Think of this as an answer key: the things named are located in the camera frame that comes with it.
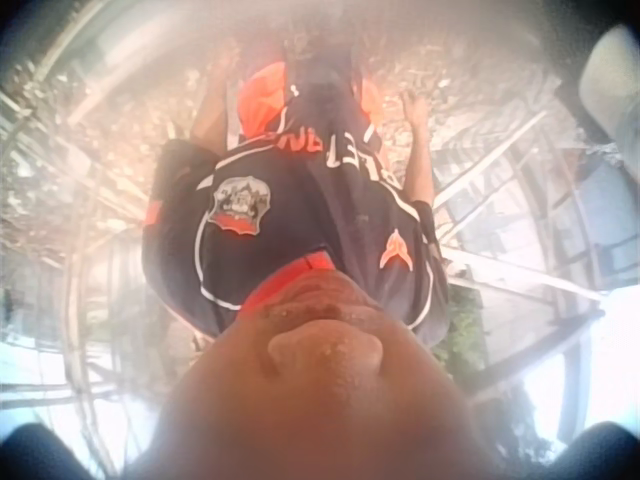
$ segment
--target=embroidered patch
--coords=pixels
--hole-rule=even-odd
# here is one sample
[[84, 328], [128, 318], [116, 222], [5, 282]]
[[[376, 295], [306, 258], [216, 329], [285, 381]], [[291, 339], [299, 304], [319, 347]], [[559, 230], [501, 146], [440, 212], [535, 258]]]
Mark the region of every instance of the embroidered patch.
[[411, 259], [411, 255], [409, 255], [407, 242], [405, 242], [400, 236], [400, 232], [398, 232], [397, 228], [387, 241], [387, 249], [384, 251], [382, 258], [380, 259], [380, 269], [383, 269], [387, 262], [393, 257], [400, 257], [409, 267], [409, 271], [413, 272], [413, 260]]
[[229, 178], [213, 194], [209, 222], [238, 235], [258, 235], [260, 221], [271, 208], [271, 190], [254, 177]]

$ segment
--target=white piping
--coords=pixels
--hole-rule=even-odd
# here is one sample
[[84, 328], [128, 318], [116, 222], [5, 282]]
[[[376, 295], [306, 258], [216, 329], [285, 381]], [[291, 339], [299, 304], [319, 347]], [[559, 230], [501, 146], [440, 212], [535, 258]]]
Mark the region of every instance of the white piping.
[[431, 310], [431, 297], [433, 296], [433, 282], [435, 279], [433, 278], [433, 270], [431, 269], [431, 265], [429, 265], [429, 262], [424, 262], [424, 263], [427, 266], [427, 271], [429, 272], [429, 295], [427, 296], [427, 302], [425, 303], [425, 306], [422, 309], [422, 312], [420, 313], [416, 321], [413, 322], [411, 325], [409, 325], [410, 330], [413, 330], [414, 328], [419, 326], [422, 322], [424, 322], [424, 319], [427, 317], [429, 310]]
[[364, 143], [369, 143], [369, 140], [371, 140], [371, 137], [373, 136], [374, 131], [375, 131], [375, 126], [372, 123], [371, 125], [369, 125], [369, 128], [367, 128], [367, 131], [364, 132]]
[[234, 305], [232, 303], [225, 302], [224, 300], [220, 300], [219, 298], [216, 298], [213, 294], [211, 294], [204, 288], [204, 285], [202, 285], [202, 280], [204, 278], [204, 275], [202, 274], [202, 265], [200, 263], [200, 244], [202, 242], [202, 234], [204, 233], [204, 227], [207, 224], [208, 218], [209, 218], [209, 212], [205, 212], [204, 216], [202, 217], [202, 221], [200, 222], [200, 226], [198, 227], [198, 233], [196, 233], [196, 243], [194, 246], [195, 248], [194, 260], [195, 260], [196, 272], [198, 274], [198, 278], [200, 279], [200, 293], [202, 293], [202, 295], [206, 299], [211, 300], [213, 303], [221, 307], [224, 307], [228, 310], [238, 311], [242, 308], [241, 305]]
[[198, 188], [196, 188], [196, 191], [202, 190], [203, 188], [210, 187], [211, 185], [213, 185], [213, 175], [209, 175], [207, 178], [201, 181], [198, 184]]
[[232, 157], [227, 158], [226, 160], [222, 160], [221, 162], [218, 162], [218, 164], [216, 165], [216, 170], [229, 165], [232, 162], [235, 162], [236, 160], [239, 160], [242, 157], [246, 157], [247, 155], [251, 155], [252, 153], [258, 153], [258, 152], [264, 152], [265, 150], [269, 150], [273, 148], [273, 145], [267, 145], [266, 147], [260, 147], [260, 148], [254, 148], [253, 150], [249, 150], [247, 152], [240, 152]]
[[404, 210], [409, 215], [411, 215], [413, 218], [415, 218], [418, 222], [420, 222], [420, 216], [418, 215], [418, 212], [417, 212], [417, 210], [415, 208], [413, 208], [408, 203], [405, 203], [404, 201], [402, 201], [400, 199], [400, 197], [398, 196], [398, 194], [396, 193], [396, 191], [393, 188], [391, 188], [389, 185], [387, 185], [386, 183], [380, 182], [380, 185], [383, 185], [387, 190], [389, 190], [391, 192], [391, 194], [393, 195], [393, 197], [396, 200], [396, 203], [398, 204], [398, 206], [402, 210]]

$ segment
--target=metal pole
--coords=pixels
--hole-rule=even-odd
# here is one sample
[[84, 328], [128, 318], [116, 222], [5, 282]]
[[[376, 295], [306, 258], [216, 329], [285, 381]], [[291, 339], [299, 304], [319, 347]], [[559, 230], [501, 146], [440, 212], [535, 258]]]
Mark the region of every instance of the metal pole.
[[504, 295], [516, 296], [516, 297], [520, 297], [525, 300], [528, 300], [530, 302], [539, 303], [546, 307], [553, 307], [553, 302], [550, 302], [549, 300], [536, 297], [535, 295], [529, 295], [526, 293], [518, 292], [516, 290], [513, 290], [512, 288], [498, 287], [497, 285], [492, 285], [490, 283], [476, 282], [475, 280], [469, 280], [469, 279], [460, 278], [460, 277], [448, 277], [447, 281], [450, 285], [457, 285], [459, 287], [471, 288], [471, 289], [480, 290], [480, 291], [487, 290], [491, 292], [502, 293]]
[[478, 175], [480, 175], [483, 171], [485, 171], [493, 162], [495, 162], [498, 158], [500, 158], [511, 145], [516, 143], [520, 137], [522, 137], [525, 133], [527, 133], [533, 126], [538, 123], [547, 112], [542, 111], [538, 113], [535, 117], [525, 123], [518, 130], [513, 132], [509, 138], [507, 138], [504, 142], [498, 145], [493, 151], [491, 151], [488, 155], [486, 155], [482, 160], [476, 163], [469, 170], [464, 172], [460, 177], [454, 180], [452, 183], [447, 185], [447, 187], [440, 192], [434, 201], [433, 208], [438, 208], [444, 205], [448, 200], [451, 199], [456, 193], [463, 190], [473, 179], [475, 179]]
[[[516, 168], [520, 169], [522, 166], [527, 163], [529, 158], [531, 157], [531, 152], [528, 152], [522, 160], [518, 163]], [[469, 225], [475, 218], [477, 218], [480, 213], [484, 210], [484, 207], [489, 205], [491, 201], [502, 191], [507, 185], [509, 185], [512, 181], [516, 179], [515, 173], [510, 176], [507, 180], [502, 182], [493, 192], [491, 192], [488, 196], [486, 196], [478, 205], [475, 206], [473, 210], [471, 210], [467, 215], [464, 216], [458, 223], [456, 223], [449, 231], [447, 231], [442, 238], [440, 238], [441, 244], [446, 244], [451, 240], [455, 235], [457, 235], [461, 230], [463, 230], [467, 225]]]
[[526, 278], [532, 282], [540, 283], [543, 285], [549, 285], [559, 290], [565, 290], [567, 292], [581, 295], [590, 300], [597, 302], [603, 301], [606, 297], [596, 291], [589, 290], [587, 288], [580, 287], [575, 283], [572, 283], [563, 278], [553, 277], [543, 272], [538, 272], [527, 267], [514, 265], [512, 263], [503, 262], [489, 257], [483, 257], [474, 253], [464, 252], [451, 247], [441, 246], [442, 255], [444, 258], [453, 262], [464, 263], [472, 268], [479, 270], [499, 270], [505, 275], [510, 275], [518, 278]]

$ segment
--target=foliage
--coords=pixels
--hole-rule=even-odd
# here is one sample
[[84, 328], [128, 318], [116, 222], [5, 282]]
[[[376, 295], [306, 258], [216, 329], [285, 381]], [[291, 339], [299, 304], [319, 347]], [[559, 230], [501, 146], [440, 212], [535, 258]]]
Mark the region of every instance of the foliage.
[[449, 334], [433, 354], [455, 379], [482, 368], [484, 363], [481, 305], [476, 293], [451, 285], [448, 315]]

